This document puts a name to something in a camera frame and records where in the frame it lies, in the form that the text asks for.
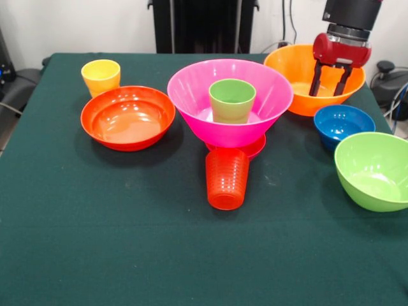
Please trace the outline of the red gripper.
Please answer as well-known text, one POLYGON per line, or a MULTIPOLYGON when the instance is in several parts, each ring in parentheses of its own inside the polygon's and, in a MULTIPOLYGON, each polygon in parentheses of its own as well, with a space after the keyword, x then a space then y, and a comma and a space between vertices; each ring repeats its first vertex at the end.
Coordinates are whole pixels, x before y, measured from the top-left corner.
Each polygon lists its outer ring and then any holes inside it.
POLYGON ((340 96, 344 92, 347 79, 353 68, 363 67, 367 63, 372 48, 370 43, 366 41, 356 41, 321 33, 315 38, 312 51, 316 64, 309 96, 317 96, 319 92, 323 64, 344 70, 334 91, 335 96, 340 96))

